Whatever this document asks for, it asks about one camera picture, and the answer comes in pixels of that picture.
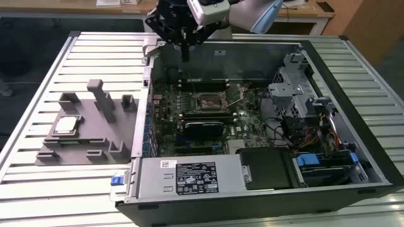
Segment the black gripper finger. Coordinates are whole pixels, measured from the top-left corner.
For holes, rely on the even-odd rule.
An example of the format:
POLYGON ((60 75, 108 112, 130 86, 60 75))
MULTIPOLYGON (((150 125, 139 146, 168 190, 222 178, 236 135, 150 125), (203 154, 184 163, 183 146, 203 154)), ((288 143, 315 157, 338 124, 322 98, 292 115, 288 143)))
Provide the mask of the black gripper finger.
POLYGON ((179 47, 182 61, 186 62, 186 39, 183 36, 183 28, 180 30, 168 28, 156 9, 147 15, 146 23, 168 44, 174 44, 179 47))
POLYGON ((203 44, 208 37, 218 30, 218 22, 211 23, 198 29, 196 25, 188 26, 186 29, 186 62, 190 61, 190 49, 192 46, 203 44))

